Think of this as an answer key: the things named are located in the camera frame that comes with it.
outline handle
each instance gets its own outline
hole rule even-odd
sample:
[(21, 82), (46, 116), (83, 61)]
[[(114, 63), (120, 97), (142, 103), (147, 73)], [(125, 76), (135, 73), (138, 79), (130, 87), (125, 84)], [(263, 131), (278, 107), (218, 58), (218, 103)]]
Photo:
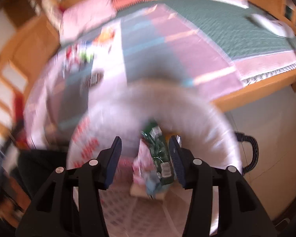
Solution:
[(256, 139), (254, 139), (252, 136), (245, 135), (244, 133), (235, 132), (237, 140), (239, 142), (249, 142), (252, 145), (252, 161), (249, 165), (242, 168), (242, 175), (245, 175), (246, 173), (250, 172), (252, 169), (255, 168), (255, 166), (258, 163), (259, 160), (259, 146)]

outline pink cushion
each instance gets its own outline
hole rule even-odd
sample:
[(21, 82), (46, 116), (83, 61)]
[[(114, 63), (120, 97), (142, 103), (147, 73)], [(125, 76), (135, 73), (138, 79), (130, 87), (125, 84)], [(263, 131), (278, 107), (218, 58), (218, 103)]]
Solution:
[(112, 0), (84, 0), (77, 3), (64, 12), (60, 42), (72, 42), (82, 32), (96, 28), (115, 16)]

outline beige floor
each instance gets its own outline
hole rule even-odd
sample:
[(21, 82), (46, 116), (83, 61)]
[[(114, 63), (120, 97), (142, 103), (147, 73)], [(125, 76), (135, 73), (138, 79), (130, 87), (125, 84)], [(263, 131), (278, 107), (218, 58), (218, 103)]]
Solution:
[[(259, 162), (245, 176), (271, 219), (296, 196), (296, 93), (290, 87), (226, 113), (235, 130), (255, 137)], [(243, 163), (250, 145), (240, 145)]]

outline trash can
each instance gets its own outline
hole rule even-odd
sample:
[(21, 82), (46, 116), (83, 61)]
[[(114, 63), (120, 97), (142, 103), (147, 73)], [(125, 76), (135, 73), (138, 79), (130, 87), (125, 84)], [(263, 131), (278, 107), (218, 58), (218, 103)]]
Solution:
[[(149, 119), (155, 119), (163, 133), (178, 133), (182, 147), (191, 150), (195, 158), (221, 169), (233, 165), (242, 172), (237, 139), (248, 139), (241, 134), (236, 137), (225, 116), (203, 101), (197, 90), (158, 81), (141, 81), (119, 90), (99, 101), (81, 119), (67, 156), (67, 169), (79, 167), (109, 148), (116, 136), (122, 139), (113, 184), (107, 191), (99, 191), (110, 236), (182, 236), (192, 190), (183, 189), (175, 181), (163, 202), (129, 195), (132, 162), (141, 130)], [(78, 195), (76, 188), (73, 196), (77, 205)], [(211, 234), (217, 226), (218, 188), (214, 187)]]

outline green wrapper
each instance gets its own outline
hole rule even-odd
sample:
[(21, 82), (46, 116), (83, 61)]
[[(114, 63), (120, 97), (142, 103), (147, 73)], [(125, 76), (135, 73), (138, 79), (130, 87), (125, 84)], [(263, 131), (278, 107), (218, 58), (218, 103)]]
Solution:
[(168, 146), (157, 122), (151, 120), (141, 134), (149, 144), (150, 155), (155, 163), (161, 185), (173, 183), (174, 173)]

